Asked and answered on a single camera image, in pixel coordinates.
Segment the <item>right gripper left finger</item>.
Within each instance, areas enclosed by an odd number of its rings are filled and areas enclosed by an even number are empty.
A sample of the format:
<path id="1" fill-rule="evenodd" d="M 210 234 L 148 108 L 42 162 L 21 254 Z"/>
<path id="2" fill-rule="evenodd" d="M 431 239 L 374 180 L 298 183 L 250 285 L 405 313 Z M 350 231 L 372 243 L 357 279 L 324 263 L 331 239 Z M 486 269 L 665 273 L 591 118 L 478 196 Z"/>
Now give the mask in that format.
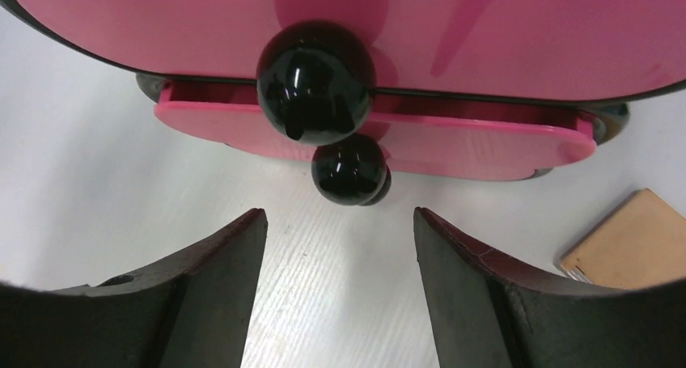
<path id="1" fill-rule="evenodd" d="M 209 237 L 97 286 L 1 286 L 4 367 L 238 367 L 268 221 Z"/>

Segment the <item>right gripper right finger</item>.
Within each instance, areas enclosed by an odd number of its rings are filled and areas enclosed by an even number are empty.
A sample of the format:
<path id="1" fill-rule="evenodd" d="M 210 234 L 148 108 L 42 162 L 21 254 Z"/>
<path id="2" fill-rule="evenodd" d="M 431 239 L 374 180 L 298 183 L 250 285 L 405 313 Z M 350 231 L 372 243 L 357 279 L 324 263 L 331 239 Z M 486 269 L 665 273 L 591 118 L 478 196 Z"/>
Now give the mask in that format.
<path id="1" fill-rule="evenodd" d="M 427 208 L 417 262 L 442 367 L 682 367 L 685 282 L 640 290 L 538 269 Z"/>

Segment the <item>tan square compact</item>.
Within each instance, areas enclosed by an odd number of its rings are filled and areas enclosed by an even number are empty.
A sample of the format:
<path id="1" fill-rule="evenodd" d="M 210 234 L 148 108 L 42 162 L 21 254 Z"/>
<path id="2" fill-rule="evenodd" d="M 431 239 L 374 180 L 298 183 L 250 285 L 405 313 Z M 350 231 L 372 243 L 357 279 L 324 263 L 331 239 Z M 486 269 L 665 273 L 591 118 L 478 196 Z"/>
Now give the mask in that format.
<path id="1" fill-rule="evenodd" d="M 558 258 L 567 277 L 639 290 L 685 279 L 685 217 L 648 188 L 637 190 Z"/>

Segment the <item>black pink drawer organizer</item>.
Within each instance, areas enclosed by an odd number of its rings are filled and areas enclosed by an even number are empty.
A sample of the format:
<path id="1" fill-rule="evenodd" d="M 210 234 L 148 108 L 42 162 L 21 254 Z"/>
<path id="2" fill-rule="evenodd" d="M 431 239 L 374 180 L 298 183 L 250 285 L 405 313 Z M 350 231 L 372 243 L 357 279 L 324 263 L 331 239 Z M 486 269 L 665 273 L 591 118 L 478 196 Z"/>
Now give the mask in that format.
<path id="1" fill-rule="evenodd" d="M 529 180 L 583 161 L 628 104 L 685 87 L 685 0 L 1 0 L 135 73 L 189 136 L 311 162 L 373 205 L 394 171 Z"/>

